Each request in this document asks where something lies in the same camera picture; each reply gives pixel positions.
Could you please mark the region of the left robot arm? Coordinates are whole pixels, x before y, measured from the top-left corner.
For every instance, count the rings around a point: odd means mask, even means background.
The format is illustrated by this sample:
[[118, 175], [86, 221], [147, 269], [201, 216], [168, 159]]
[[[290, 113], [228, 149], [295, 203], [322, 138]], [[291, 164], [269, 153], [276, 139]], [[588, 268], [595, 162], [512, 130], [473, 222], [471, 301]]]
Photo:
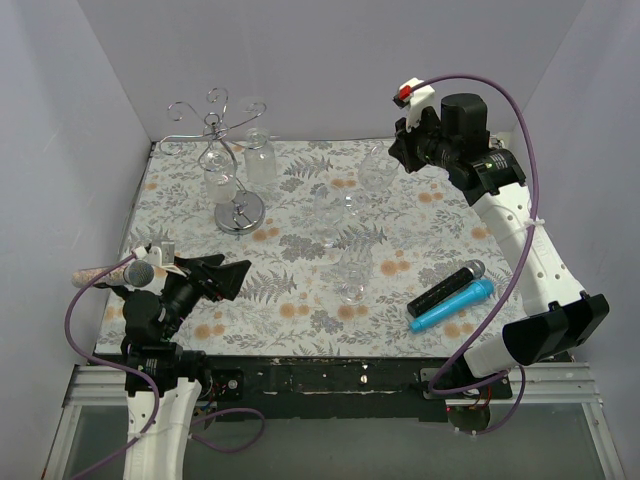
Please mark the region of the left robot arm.
[[128, 409], [126, 479], [180, 479], [193, 412], [199, 400], [242, 397], [244, 373], [219, 369], [199, 350], [186, 350], [173, 337], [201, 299], [234, 300], [251, 263], [228, 263], [221, 254], [178, 258], [163, 289], [124, 294]]

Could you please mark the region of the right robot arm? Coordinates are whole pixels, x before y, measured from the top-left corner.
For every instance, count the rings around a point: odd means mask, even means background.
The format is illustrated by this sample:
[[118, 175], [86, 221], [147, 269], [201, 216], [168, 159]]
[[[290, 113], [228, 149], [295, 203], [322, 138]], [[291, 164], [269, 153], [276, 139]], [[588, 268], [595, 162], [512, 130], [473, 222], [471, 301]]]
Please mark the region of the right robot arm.
[[486, 389], [491, 374], [584, 344], [610, 307], [603, 295], [588, 294], [561, 259], [533, 210], [515, 156], [491, 146], [482, 98], [448, 95], [436, 111], [433, 95], [430, 86], [399, 89], [394, 101], [407, 114], [395, 124], [389, 153], [409, 173], [427, 165], [447, 172], [493, 234], [517, 280], [526, 314], [464, 353], [452, 383], [460, 395], [471, 398]]

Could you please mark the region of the patterned tumbler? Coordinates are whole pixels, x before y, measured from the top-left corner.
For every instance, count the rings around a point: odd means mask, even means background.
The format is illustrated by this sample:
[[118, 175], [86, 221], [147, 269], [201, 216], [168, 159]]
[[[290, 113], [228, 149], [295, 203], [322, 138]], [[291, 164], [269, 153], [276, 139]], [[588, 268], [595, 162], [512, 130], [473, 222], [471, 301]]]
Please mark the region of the patterned tumbler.
[[226, 204], [236, 196], [236, 167], [226, 150], [209, 150], [204, 157], [204, 181], [209, 200]]
[[275, 151], [266, 129], [251, 128], [245, 134], [244, 159], [248, 180], [268, 184], [277, 176]]

